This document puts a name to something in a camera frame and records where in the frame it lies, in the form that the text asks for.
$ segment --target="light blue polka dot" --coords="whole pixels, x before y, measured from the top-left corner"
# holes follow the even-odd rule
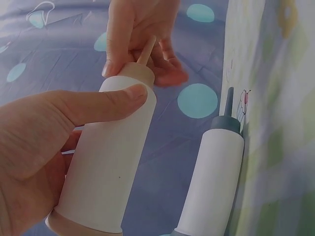
[[[103,33],[95,42],[94,49],[98,52],[106,52],[106,35],[107,33]]]
[[[193,84],[184,88],[177,98],[179,109],[190,118],[204,118],[218,106],[216,93],[204,84]]]
[[[21,64],[16,65],[15,67],[13,67],[10,70],[6,80],[8,82],[15,81],[17,78],[19,78],[21,76],[21,74],[24,72],[25,68],[26,68],[25,63],[21,63]]]
[[[210,23],[215,20],[213,10],[202,4],[193,4],[187,9],[187,16],[194,21]]]
[[[36,28],[43,28],[45,23],[43,20],[43,11],[35,11],[29,16],[29,22]]]

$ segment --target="fabric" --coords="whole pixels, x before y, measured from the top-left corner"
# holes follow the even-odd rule
[[[315,235],[314,9],[229,2],[220,112],[235,87],[246,143],[230,236]]]
[[[98,91],[109,0],[1,0],[0,105],[53,89]],[[174,48],[189,73],[157,107],[123,221],[126,236],[177,226],[202,134],[219,113],[228,0],[182,0]],[[25,236],[52,236],[44,223]]]

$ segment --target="hand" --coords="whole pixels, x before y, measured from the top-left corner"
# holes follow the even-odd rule
[[[86,123],[131,115],[147,99],[142,85],[114,92],[49,91],[0,107],[0,235],[18,236],[58,204]]]
[[[156,76],[155,85],[180,85],[188,79],[172,48],[171,32],[180,0],[112,0],[107,25],[107,62],[103,76],[117,75],[122,66],[136,61],[155,35],[148,67]]]

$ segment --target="squeeze bottle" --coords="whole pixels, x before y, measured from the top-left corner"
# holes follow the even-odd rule
[[[229,88],[224,116],[215,117],[201,139],[188,194],[171,236],[223,236],[232,210],[244,139],[233,118],[234,88]]]
[[[144,84],[145,104],[118,121],[86,124],[71,161],[59,204],[46,225],[60,236],[122,236],[121,223],[147,137],[156,96],[154,73],[146,66],[156,38],[137,61],[106,79],[100,92]]]

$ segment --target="bottle cap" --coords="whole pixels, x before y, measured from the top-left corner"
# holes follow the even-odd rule
[[[155,76],[153,71],[147,67],[147,63],[156,40],[157,38],[152,36],[146,43],[138,61],[126,63],[118,75],[132,77],[153,88]]]
[[[46,225],[59,236],[123,236],[123,233],[106,233],[77,224],[53,210],[45,221]]]
[[[227,99],[223,116],[214,117],[211,129],[225,129],[240,134],[241,123],[232,117],[234,88],[230,87],[227,91]]]

